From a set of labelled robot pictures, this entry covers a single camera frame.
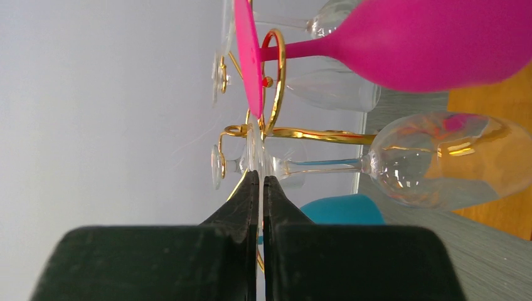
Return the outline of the blue wine glass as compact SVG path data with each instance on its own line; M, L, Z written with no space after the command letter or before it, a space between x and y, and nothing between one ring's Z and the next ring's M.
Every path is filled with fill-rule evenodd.
M349 194L311 201L297 207L285 196L265 202L265 217L277 224L384 225L377 205L363 194Z

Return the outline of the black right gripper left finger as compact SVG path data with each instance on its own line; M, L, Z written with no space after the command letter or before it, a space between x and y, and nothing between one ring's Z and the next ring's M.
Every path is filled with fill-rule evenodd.
M32 300L255 300L260 179L197 225L83 226L48 259Z

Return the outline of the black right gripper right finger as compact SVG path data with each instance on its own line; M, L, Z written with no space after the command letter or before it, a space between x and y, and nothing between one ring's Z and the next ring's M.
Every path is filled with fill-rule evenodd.
M263 185L267 300L464 300L447 250L418 226L313 223Z

